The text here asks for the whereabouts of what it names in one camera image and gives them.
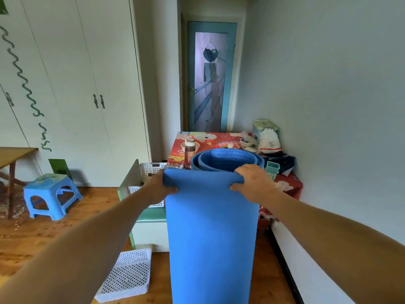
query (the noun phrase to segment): blue yoga mat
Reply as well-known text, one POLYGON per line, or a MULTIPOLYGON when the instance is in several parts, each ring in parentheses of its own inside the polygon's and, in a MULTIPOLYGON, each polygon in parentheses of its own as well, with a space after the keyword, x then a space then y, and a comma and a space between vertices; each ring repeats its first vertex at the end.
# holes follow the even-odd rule
POLYGON ((199 153, 191 171, 165 170, 164 184, 179 188, 166 198, 174 304, 249 301, 259 205, 229 189, 243 183, 230 169, 261 161, 253 153, 234 151, 199 153))

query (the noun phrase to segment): red cloth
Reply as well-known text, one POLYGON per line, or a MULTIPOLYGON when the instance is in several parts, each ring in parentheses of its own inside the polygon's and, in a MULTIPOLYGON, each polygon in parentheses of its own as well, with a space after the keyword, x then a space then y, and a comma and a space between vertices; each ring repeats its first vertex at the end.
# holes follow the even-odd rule
MULTIPOLYGON (((184 150, 181 144, 190 137, 194 138, 196 142, 200 144, 196 153, 219 148, 221 145, 227 144, 232 144, 233 148, 240 148, 241 136, 238 133, 178 132, 172 150, 170 151, 169 159, 167 160, 168 165, 179 167, 184 163, 184 150)), ((300 199, 303 185, 294 173, 290 173, 288 176, 278 174, 275 182, 279 190, 283 190, 286 194, 295 199, 300 199)), ((259 218, 260 217, 269 220, 272 218, 272 214, 269 210, 260 206, 259 218)))

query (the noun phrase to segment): hand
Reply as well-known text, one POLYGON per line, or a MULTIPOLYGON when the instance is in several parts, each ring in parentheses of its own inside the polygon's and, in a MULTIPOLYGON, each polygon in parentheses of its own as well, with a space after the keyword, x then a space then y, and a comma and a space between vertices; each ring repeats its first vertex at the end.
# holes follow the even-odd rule
POLYGON ((145 183, 142 188, 150 196, 150 204, 158 204, 166 198, 167 195, 176 194, 179 189, 172 186, 163 185, 163 169, 159 170, 153 177, 145 183))
POLYGON ((230 189, 239 191, 248 201, 264 204, 264 201, 273 200, 280 195, 276 183, 258 165, 245 164, 235 169, 235 172, 243 176, 245 183, 234 183, 230 189))

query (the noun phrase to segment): forearm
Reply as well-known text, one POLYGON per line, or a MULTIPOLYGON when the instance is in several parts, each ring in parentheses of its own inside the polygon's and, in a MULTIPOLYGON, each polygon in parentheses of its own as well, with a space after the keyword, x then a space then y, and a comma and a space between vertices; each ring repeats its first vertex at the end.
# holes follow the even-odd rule
POLYGON ((135 192, 50 244, 0 290, 0 303, 90 303, 150 205, 147 195, 135 192))
POLYGON ((284 193, 263 205, 356 303, 405 301, 405 247, 400 243, 284 193))

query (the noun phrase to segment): wardrobe door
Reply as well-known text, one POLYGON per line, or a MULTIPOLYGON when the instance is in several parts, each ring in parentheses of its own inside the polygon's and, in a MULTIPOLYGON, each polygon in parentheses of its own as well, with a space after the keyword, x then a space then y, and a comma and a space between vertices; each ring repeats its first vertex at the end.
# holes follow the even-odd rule
POLYGON ((116 170, 149 162, 129 0, 76 0, 116 170))
POLYGON ((22 3, 65 128, 64 147, 69 154, 64 159, 69 169, 83 178, 84 185, 117 186, 76 1, 22 3))
MULTIPOLYGON (((27 140, 18 124, 11 109, 13 101, 8 93, 5 93, 0 84, 0 147, 29 147, 27 140)), ((1 169, 8 174, 8 167, 1 169)), ((34 156, 22 158, 17 161, 15 176, 22 181, 33 181, 41 175, 34 156)))
MULTIPOLYGON (((40 149, 35 157, 42 172, 49 173, 52 169, 48 159, 63 158, 58 152, 63 148, 57 147, 63 133, 60 132, 55 98, 21 1, 3 1, 8 15, 0 15, 0 83, 13 101, 13 112, 26 142, 30 147, 40 149), (42 149, 41 144, 46 141, 44 148, 47 149, 42 149)), ((17 146, 9 141, 8 146, 17 146)))

